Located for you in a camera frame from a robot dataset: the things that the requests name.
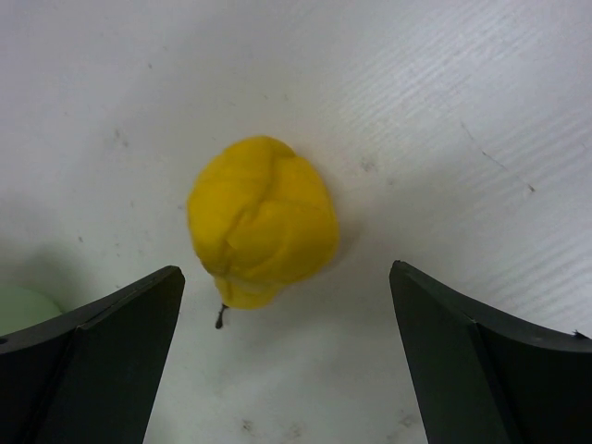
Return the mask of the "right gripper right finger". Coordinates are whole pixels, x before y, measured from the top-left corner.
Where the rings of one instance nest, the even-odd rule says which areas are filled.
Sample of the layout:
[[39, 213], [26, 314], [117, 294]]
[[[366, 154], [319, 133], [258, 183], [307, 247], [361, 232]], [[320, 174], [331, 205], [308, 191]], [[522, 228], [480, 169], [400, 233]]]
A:
[[389, 283], [428, 442], [590, 442], [589, 337], [506, 314], [402, 261]]

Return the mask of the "yellow fake pear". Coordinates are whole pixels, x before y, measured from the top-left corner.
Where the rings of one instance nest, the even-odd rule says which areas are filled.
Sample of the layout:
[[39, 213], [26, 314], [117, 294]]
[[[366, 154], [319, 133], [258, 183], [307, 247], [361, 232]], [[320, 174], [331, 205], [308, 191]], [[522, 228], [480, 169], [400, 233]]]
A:
[[334, 258], [339, 221], [315, 167], [286, 143], [235, 142], [198, 174], [186, 202], [192, 248], [222, 312], [255, 310]]

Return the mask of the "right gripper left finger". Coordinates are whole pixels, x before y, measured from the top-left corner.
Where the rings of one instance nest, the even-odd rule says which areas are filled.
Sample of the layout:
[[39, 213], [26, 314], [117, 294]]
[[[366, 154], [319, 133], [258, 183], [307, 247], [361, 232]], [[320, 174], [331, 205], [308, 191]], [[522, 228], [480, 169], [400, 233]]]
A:
[[2, 335], [2, 442], [143, 442], [184, 286], [169, 265]]

